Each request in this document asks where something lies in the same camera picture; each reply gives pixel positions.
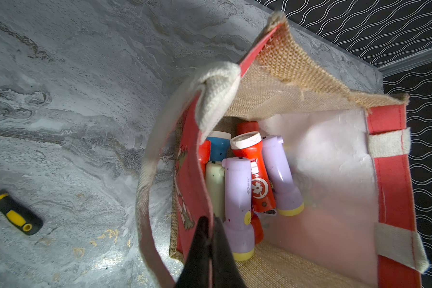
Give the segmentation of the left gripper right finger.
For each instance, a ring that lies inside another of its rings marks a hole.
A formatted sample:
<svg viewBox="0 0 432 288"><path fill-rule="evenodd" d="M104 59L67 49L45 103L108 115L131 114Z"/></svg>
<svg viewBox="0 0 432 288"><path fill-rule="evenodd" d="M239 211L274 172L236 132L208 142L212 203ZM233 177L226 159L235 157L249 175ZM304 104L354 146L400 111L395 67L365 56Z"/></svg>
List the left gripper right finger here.
<svg viewBox="0 0 432 288"><path fill-rule="evenodd" d="M211 244L212 287L245 288L219 217L214 218Z"/></svg>

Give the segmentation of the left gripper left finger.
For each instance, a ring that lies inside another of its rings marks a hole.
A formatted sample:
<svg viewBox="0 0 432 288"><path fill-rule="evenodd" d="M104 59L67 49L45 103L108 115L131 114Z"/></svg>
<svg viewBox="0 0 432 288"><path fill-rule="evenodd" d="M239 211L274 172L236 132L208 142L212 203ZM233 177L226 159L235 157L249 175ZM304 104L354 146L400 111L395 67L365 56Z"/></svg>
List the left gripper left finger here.
<svg viewBox="0 0 432 288"><path fill-rule="evenodd" d="M207 217L200 217L188 258L175 284L176 288L209 287L210 248L209 220Z"/></svg>

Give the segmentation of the purple flashlight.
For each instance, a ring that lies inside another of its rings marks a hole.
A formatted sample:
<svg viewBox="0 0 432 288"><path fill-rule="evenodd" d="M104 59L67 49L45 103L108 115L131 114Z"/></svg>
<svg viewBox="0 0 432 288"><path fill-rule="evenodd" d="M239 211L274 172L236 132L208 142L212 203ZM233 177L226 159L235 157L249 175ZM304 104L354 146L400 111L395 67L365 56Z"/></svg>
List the purple flashlight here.
<svg viewBox="0 0 432 288"><path fill-rule="evenodd" d="M225 169L225 235L234 259L250 259L255 249L255 233L251 224L251 162L247 158L223 160Z"/></svg>
<svg viewBox="0 0 432 288"><path fill-rule="evenodd" d="M277 211L281 216L292 217L300 214L305 205L299 187L293 180L283 143L283 138L279 135L264 137L262 156L273 184Z"/></svg>

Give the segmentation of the green flashlight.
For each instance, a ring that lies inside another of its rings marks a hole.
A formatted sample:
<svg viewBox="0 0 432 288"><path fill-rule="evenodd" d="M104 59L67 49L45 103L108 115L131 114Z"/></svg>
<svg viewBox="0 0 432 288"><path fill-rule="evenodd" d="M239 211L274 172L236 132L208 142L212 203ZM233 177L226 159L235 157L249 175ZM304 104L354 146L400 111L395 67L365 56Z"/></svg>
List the green flashlight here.
<svg viewBox="0 0 432 288"><path fill-rule="evenodd" d="M225 169L221 162L206 164L206 189L211 198L213 213L222 222L225 221Z"/></svg>

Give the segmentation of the blue white flashlight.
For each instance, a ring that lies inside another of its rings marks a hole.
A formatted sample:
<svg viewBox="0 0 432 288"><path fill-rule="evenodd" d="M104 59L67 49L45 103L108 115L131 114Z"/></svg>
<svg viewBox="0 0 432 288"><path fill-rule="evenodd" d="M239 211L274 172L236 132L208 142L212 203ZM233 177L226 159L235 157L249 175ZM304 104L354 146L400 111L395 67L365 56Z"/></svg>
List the blue white flashlight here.
<svg viewBox="0 0 432 288"><path fill-rule="evenodd" d="M210 162L221 162L227 157L232 136L227 132L212 131L207 140L211 143Z"/></svg>

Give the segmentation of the red flashlight top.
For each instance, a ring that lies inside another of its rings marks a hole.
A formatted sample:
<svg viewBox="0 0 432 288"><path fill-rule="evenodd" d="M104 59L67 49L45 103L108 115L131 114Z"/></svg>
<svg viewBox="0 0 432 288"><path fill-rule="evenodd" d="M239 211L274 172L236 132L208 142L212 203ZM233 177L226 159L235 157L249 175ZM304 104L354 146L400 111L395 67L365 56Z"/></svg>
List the red flashlight top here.
<svg viewBox="0 0 432 288"><path fill-rule="evenodd" d="M250 132L259 132L259 124L256 121L250 122L241 122L236 127L237 135L250 133Z"/></svg>

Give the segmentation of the red jute Christmas tote bag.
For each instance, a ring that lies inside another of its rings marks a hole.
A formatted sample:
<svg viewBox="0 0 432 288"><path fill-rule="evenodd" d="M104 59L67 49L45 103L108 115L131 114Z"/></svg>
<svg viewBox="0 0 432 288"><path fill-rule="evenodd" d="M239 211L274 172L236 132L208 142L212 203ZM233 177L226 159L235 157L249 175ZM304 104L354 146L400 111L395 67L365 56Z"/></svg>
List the red jute Christmas tote bag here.
<svg viewBox="0 0 432 288"><path fill-rule="evenodd" d="M305 212L265 220L266 240L253 259L235 266L250 288L419 288L429 261L416 228L408 162L407 94L351 90L298 45L283 13L270 15L238 64L214 62L175 91L158 116L139 172L139 248L157 287L175 280L152 236L149 192L161 150L178 131L185 147L183 180L175 181L172 255L185 261L195 227L183 220L215 219L196 146L213 128L232 132L258 120L287 141L293 179Z"/></svg>

